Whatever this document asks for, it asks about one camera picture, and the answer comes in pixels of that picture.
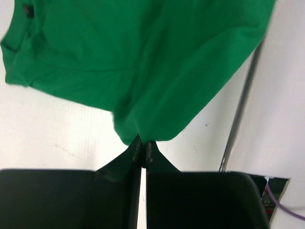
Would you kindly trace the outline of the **green t-shirt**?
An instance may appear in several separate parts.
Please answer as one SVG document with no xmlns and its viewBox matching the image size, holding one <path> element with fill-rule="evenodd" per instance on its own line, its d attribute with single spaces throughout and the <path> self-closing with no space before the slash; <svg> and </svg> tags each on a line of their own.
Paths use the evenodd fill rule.
<svg viewBox="0 0 305 229">
<path fill-rule="evenodd" d="M 262 41 L 273 0 L 17 0 L 8 84 L 113 114 L 128 145 L 176 137 Z"/>
</svg>

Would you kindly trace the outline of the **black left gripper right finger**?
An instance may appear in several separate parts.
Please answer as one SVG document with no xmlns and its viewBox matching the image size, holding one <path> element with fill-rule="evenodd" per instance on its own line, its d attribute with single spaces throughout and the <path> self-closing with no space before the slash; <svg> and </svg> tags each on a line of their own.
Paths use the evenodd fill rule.
<svg viewBox="0 0 305 229">
<path fill-rule="evenodd" d="M 264 178 L 241 172 L 182 172 L 146 145 L 149 229 L 266 229 Z"/>
</svg>

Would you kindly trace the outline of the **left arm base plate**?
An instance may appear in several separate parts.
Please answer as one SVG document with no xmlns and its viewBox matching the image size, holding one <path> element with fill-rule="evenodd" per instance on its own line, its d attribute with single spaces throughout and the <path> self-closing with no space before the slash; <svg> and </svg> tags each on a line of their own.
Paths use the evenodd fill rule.
<svg viewBox="0 0 305 229">
<path fill-rule="evenodd" d="M 289 179 L 282 177 L 264 177 L 252 174 L 249 174 L 249 176 L 254 181 L 259 190 L 261 203 L 264 207 L 269 222 L 271 222 L 276 212 L 277 206 L 270 197 L 266 187 L 269 186 L 274 197 L 279 201 L 286 190 Z"/>
</svg>

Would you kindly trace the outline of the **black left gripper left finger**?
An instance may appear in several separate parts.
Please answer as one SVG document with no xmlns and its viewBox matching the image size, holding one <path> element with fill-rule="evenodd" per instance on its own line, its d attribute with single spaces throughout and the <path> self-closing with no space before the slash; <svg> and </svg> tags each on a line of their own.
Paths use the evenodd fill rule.
<svg viewBox="0 0 305 229">
<path fill-rule="evenodd" d="M 134 229 L 137 227 L 142 143 L 136 137 L 96 171 L 3 169 L 3 229 Z"/>
</svg>

